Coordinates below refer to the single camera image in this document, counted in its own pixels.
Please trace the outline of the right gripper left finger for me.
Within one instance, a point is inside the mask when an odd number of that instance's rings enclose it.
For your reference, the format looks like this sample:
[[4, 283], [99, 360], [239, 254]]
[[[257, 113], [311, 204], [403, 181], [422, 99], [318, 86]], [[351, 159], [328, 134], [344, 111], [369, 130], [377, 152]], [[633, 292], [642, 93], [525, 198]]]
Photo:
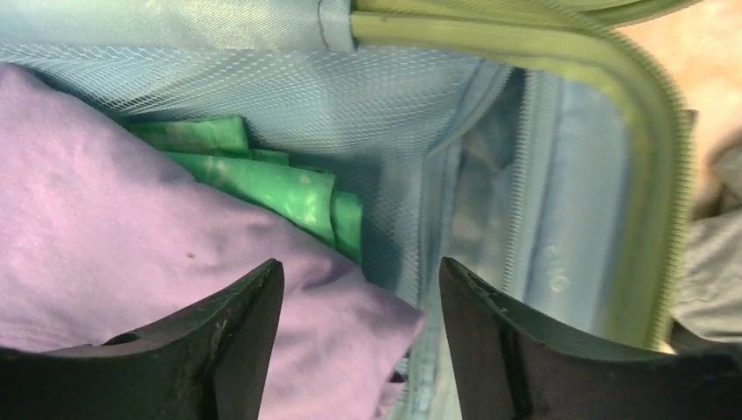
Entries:
[[255, 419], [284, 293], [268, 260], [99, 345], [1, 351], [4, 419]]

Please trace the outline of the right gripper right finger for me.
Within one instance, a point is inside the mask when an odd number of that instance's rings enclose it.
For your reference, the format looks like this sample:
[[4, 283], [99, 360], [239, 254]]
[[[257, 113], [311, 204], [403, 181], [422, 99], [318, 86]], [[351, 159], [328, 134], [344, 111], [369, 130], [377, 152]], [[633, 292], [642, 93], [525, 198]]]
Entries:
[[465, 419], [738, 419], [741, 350], [671, 355], [579, 331], [444, 258], [444, 325]]

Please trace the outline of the purple t-shirt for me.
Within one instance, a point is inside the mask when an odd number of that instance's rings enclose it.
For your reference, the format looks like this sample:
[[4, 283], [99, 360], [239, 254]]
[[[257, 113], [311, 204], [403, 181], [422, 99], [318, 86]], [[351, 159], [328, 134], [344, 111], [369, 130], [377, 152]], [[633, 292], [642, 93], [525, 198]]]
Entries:
[[376, 419], [419, 310], [288, 220], [197, 182], [83, 101], [1, 67], [1, 343], [101, 344], [274, 258], [262, 419]]

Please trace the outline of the green white tie-dye garment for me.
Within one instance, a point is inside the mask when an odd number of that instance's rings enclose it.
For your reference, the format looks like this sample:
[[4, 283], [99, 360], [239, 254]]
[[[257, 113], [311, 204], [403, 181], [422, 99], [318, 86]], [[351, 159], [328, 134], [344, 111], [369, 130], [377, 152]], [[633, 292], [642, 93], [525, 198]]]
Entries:
[[125, 128], [200, 183], [280, 214], [361, 263], [361, 200], [339, 190], [329, 171], [294, 164], [282, 151], [251, 147], [239, 116], [140, 122]]

